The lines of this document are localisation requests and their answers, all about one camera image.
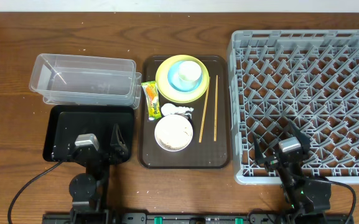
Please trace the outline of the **white tissue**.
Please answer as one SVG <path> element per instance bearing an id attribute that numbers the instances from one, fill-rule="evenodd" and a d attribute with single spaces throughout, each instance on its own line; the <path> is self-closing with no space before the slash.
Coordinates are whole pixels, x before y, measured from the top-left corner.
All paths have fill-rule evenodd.
<path id="1" fill-rule="evenodd" d="M 163 116 L 176 114 L 176 115 L 185 116 L 189 119 L 192 117 L 193 111 L 194 111 L 194 109 L 191 107 L 176 106 L 172 103 L 166 103 L 161 107 L 161 113 Z"/>

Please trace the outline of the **green orange snack wrapper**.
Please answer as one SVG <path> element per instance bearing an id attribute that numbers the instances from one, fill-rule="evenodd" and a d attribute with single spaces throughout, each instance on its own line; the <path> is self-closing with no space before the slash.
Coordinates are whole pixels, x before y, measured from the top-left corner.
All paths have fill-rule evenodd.
<path id="1" fill-rule="evenodd" d="M 159 92 L 155 81 L 141 83 L 146 96 L 149 120 L 157 120 L 162 117 L 159 104 Z"/>

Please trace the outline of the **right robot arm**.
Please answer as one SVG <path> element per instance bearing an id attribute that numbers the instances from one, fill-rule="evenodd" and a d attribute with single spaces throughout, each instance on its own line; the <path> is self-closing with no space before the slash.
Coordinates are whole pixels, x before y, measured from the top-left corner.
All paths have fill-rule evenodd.
<path id="1" fill-rule="evenodd" d="M 275 223 L 325 223 L 324 212 L 330 209 L 331 184 L 323 178 L 308 178 L 302 173 L 301 162 L 309 156 L 310 137 L 294 124 L 288 124 L 292 136 L 278 143 L 279 149 L 263 156 L 253 136 L 254 163 L 268 172 L 277 172 L 286 202 L 291 208 L 277 216 Z"/>

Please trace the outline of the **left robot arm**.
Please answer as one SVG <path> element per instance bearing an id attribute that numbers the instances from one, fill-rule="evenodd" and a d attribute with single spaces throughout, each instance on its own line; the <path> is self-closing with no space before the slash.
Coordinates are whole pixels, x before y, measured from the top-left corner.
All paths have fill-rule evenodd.
<path id="1" fill-rule="evenodd" d="M 118 124 L 113 126 L 107 145 L 102 146 L 95 134 L 82 134 L 75 140 L 69 158 L 86 168 L 70 182 L 72 196 L 70 223 L 117 223 L 116 212 L 107 206 L 110 166 L 126 162 L 131 152 Z"/>

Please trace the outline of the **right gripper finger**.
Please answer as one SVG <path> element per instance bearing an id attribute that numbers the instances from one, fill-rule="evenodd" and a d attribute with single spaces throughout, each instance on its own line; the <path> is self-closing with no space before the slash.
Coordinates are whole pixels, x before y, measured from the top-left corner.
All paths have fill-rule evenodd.
<path id="1" fill-rule="evenodd" d="M 310 148 L 311 140 L 310 137 L 306 134 L 304 134 L 298 127 L 290 122 L 288 124 L 289 129 L 291 130 L 291 133 L 294 137 L 297 138 L 297 140 L 300 142 L 302 148 Z"/>
<path id="2" fill-rule="evenodd" d="M 257 165 L 265 164 L 266 158 L 263 156 L 263 153 L 260 150 L 259 142 L 255 135 L 253 135 L 253 144 L 254 144 L 254 162 Z"/>

